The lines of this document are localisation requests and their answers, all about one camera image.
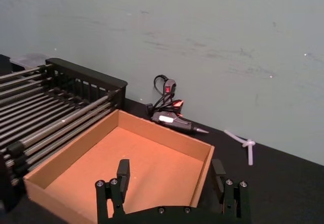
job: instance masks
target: glue gun nozzle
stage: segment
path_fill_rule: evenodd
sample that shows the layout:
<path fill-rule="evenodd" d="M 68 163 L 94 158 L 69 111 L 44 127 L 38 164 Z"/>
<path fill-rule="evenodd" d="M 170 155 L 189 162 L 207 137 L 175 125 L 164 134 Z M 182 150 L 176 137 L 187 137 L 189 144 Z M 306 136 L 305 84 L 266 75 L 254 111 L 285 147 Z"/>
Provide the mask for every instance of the glue gun nozzle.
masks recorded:
<path fill-rule="evenodd" d="M 198 127 L 195 127 L 194 130 L 195 130 L 196 132 L 199 132 L 199 133 L 205 133 L 205 134 L 208 134 L 208 133 L 209 133 L 207 130 L 200 129 L 200 128 L 198 128 Z"/>

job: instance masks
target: metal rack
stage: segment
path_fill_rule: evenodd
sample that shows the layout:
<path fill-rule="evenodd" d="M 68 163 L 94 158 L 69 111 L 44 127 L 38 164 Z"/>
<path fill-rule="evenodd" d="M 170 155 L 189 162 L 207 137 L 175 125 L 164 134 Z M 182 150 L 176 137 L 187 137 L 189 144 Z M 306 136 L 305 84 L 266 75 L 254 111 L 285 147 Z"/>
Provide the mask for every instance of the metal rack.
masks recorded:
<path fill-rule="evenodd" d="M 59 58 L 0 76 L 0 196 L 6 211 L 24 193 L 26 173 L 123 107 L 126 85 Z"/>

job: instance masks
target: black rubber end cap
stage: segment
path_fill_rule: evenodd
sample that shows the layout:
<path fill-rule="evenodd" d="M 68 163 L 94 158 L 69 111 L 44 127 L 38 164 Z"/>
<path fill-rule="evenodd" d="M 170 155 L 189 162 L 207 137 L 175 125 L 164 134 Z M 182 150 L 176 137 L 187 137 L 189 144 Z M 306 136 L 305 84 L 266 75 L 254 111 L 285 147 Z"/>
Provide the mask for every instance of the black rubber end cap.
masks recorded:
<path fill-rule="evenodd" d="M 25 147 L 21 142 L 14 142 L 7 147 L 7 152 L 11 157 L 18 157 L 24 153 Z"/>
<path fill-rule="evenodd" d="M 27 161 L 27 156 L 23 153 L 21 156 L 14 159 L 15 166 L 25 165 Z"/>

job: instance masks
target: black cable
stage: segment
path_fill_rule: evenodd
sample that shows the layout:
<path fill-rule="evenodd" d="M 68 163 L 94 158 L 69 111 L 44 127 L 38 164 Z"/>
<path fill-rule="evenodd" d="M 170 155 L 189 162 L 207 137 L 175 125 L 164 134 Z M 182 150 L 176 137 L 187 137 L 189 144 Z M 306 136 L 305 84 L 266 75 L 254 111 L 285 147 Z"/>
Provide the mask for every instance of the black cable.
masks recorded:
<path fill-rule="evenodd" d="M 160 112 L 160 111 L 168 111 L 168 112 L 174 112 L 174 113 L 180 113 L 181 106 L 175 106 L 175 104 L 182 102 L 182 100 L 177 99 L 173 100 L 173 97 L 175 96 L 174 92 L 163 94 L 157 87 L 156 87 L 156 81 L 157 79 L 163 79 L 164 81 L 168 80 L 168 78 L 164 75 L 158 75 L 154 79 L 154 88 L 157 90 L 157 92 L 162 95 L 162 97 L 154 104 L 154 106 L 151 109 L 152 114 L 154 112 Z"/>
<path fill-rule="evenodd" d="M 159 78 L 163 79 L 163 81 L 168 80 L 168 78 L 166 76 L 164 76 L 164 75 L 158 75 L 158 76 L 156 76 L 154 78 L 154 82 L 153 82 L 154 88 L 161 96 L 163 96 L 163 93 L 156 87 L 156 80 L 159 79 Z"/>

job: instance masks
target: cardboard box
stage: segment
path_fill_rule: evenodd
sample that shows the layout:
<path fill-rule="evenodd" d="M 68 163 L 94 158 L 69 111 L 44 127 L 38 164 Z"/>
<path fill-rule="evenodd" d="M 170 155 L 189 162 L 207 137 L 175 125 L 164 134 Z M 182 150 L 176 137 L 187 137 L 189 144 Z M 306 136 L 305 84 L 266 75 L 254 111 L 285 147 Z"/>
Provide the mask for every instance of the cardboard box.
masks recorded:
<path fill-rule="evenodd" d="M 95 182 L 130 160 L 124 210 L 196 207 L 214 147 L 116 110 L 24 178 L 29 198 L 69 223 L 97 223 Z M 108 213 L 112 216 L 108 201 Z"/>

